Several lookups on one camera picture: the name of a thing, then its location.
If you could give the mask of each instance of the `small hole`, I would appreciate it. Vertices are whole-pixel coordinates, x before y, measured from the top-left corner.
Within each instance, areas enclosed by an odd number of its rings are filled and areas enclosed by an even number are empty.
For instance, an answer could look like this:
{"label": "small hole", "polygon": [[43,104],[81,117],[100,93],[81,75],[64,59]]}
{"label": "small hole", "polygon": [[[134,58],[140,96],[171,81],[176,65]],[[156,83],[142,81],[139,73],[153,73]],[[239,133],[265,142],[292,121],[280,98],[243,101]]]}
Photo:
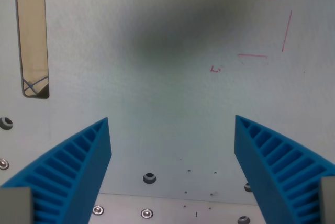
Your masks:
{"label": "small hole", "polygon": [[9,118],[5,118],[7,124],[12,124],[13,122]]}
{"label": "small hole", "polygon": [[156,176],[153,173],[146,173],[143,176],[143,181],[147,184],[153,184],[156,182]]}
{"label": "small hole", "polygon": [[0,118],[0,128],[4,130],[11,130],[13,128],[13,122],[9,118]]}

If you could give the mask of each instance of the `white backdrop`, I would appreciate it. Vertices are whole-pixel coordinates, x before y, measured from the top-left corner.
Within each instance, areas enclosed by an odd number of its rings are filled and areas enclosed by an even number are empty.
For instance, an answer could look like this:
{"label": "white backdrop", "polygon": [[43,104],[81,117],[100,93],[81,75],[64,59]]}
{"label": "white backdrop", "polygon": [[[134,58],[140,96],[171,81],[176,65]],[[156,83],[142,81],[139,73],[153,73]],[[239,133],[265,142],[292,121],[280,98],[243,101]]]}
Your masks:
{"label": "white backdrop", "polygon": [[46,0],[50,98],[39,100],[21,93],[15,0],[0,0],[0,115],[14,123],[0,131],[0,184],[106,116],[102,193],[255,204],[233,153],[236,114],[335,162],[334,6]]}

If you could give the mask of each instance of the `screw head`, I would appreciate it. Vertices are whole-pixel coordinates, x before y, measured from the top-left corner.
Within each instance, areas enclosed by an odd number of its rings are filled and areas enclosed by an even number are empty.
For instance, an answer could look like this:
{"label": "screw head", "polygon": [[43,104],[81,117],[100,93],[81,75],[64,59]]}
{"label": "screw head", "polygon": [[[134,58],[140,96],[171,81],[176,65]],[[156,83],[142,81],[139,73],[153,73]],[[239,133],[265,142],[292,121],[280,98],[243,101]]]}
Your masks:
{"label": "screw head", "polygon": [[9,168],[9,163],[5,159],[0,159],[0,170],[6,170]]}
{"label": "screw head", "polygon": [[102,206],[94,206],[92,213],[94,215],[102,215],[104,213],[104,208]]}
{"label": "screw head", "polygon": [[153,216],[153,211],[151,209],[144,209],[141,212],[141,216],[144,219],[150,219]]}

